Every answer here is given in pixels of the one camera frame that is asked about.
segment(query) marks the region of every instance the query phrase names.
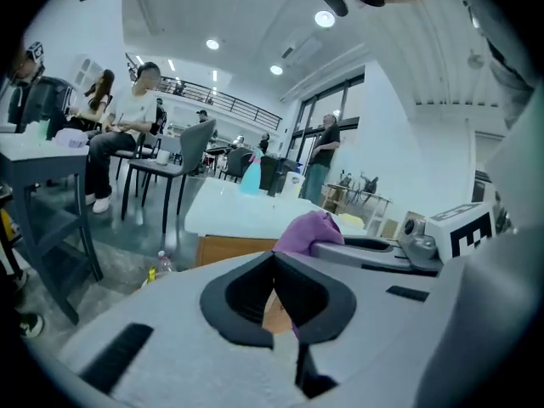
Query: recessed light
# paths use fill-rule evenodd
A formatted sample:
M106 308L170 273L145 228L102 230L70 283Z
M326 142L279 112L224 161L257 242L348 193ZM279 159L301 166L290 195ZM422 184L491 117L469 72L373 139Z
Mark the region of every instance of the recessed light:
M321 10L315 14L315 22L321 27L333 27L335 23L334 15L327 10Z
M217 50L219 48L219 42L217 42L215 39L208 39L206 41L206 45L212 50Z
M283 68L279 65L272 65L270 67L270 72L274 74L275 76L281 76L283 74Z

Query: woman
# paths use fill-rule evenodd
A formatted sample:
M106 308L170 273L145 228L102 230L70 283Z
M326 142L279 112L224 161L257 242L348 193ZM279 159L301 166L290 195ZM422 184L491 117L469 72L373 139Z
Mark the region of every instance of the woman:
M76 107L70 108L72 118L68 122L67 128L76 128L83 132L89 130L89 124L95 124L100 121L102 114L110 102L111 85L115 80L113 71L104 70L98 80L85 93L88 102L88 108L79 110Z
M263 133L261 141L258 143L258 148L266 154L266 150L269 148L269 139L270 135L268 133Z

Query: floor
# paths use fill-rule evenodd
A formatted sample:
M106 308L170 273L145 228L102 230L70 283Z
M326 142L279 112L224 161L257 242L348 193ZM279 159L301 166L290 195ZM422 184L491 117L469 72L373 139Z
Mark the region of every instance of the floor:
M203 178L187 178L179 216L176 216L176 206L181 178L174 180L167 233L164 235L162 205L166 180L158 178L157 183L151 180L145 207L142 208L141 192L138 198L134 196L136 178L133 174L127 216L121 221L122 192L128 165L127 161L123 161L119 180L116 181L117 163L118 160L113 159L110 169L110 183L113 188L110 209L100 215L95 215L90 209L88 211L94 247L104 279L96 283L89 277L80 289L71 294L69 300L80 316L77 326L72 325L59 310L37 273L33 269L27 270L30 277L17 309L43 316L46 324L36 343L46 346L51 352L58 352L79 328L137 290L145 280L149 268L156 264L156 255L160 250L168 252L178 270L190 269L196 264L198 237L184 231L184 215L200 189ZM42 187L37 190L37 194L52 206L74 210L70 178L67 181L60 180L53 187ZM72 236L68 241L79 245L78 236Z

